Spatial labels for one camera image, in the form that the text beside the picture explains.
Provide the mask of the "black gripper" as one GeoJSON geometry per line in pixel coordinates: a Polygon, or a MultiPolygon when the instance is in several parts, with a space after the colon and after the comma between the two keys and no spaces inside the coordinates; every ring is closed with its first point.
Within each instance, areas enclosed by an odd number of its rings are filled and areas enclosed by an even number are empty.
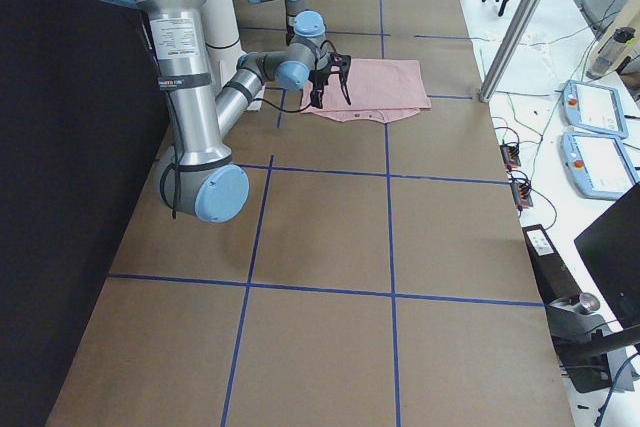
{"type": "Polygon", "coordinates": [[[329,82],[332,67],[327,64],[322,68],[317,68],[309,73],[308,80],[311,82],[309,105],[314,108],[323,107],[323,96],[325,86],[329,82]]]}
{"type": "Polygon", "coordinates": [[[294,29],[290,26],[286,28],[286,44],[289,45],[295,35],[294,29]]]}

